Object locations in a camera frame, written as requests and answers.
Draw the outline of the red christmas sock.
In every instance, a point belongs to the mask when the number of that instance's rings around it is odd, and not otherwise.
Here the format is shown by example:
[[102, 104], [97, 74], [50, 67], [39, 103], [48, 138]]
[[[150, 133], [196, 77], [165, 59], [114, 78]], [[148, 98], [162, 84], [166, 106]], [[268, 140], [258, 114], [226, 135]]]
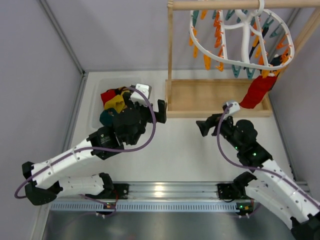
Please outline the red christmas sock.
[[245, 109], [254, 109], [272, 89], [277, 78], [277, 76], [258, 76], [250, 84], [246, 95], [239, 105]]

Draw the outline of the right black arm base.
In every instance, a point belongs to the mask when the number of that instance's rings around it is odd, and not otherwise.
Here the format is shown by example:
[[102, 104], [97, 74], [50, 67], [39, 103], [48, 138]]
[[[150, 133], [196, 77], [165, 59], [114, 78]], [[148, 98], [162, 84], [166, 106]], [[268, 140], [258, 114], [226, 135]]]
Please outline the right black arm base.
[[247, 200], [249, 197], [245, 193], [242, 186], [235, 183], [219, 183], [217, 184], [217, 194], [220, 200], [234, 201], [234, 200]]

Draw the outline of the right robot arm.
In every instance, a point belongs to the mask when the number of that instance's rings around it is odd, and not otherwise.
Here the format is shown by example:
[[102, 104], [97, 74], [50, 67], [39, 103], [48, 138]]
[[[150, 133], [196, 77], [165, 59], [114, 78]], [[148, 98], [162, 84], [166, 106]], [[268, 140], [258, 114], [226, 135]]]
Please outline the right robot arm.
[[276, 215], [291, 231], [296, 240], [320, 238], [320, 203], [302, 190], [280, 168], [272, 155], [257, 142], [258, 132], [251, 121], [234, 122], [213, 114], [207, 120], [198, 120], [202, 136], [223, 137], [237, 151], [239, 163], [245, 170], [231, 184], [233, 198], [250, 198], [258, 201]]

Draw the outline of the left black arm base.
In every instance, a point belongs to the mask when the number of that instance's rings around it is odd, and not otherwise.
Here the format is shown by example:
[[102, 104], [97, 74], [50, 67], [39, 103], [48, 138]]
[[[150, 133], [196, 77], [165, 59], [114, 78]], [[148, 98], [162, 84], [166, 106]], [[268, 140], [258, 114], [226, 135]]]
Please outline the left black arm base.
[[113, 190], [104, 190], [98, 195], [85, 194], [86, 197], [97, 200], [127, 200], [130, 185], [127, 183], [114, 183]]

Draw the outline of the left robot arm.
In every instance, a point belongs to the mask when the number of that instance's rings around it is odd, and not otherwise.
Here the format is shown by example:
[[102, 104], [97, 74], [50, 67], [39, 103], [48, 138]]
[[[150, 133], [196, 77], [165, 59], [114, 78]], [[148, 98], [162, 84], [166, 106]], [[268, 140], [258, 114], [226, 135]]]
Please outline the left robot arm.
[[89, 177], [71, 177], [76, 169], [125, 153], [125, 146], [135, 146], [146, 131], [147, 123], [164, 124], [167, 103], [158, 100], [158, 111], [138, 103], [130, 103], [111, 118], [111, 123], [91, 133], [75, 147], [41, 163], [25, 162], [26, 198], [35, 206], [57, 198], [82, 195], [102, 200], [116, 193], [109, 174], [101, 172]]

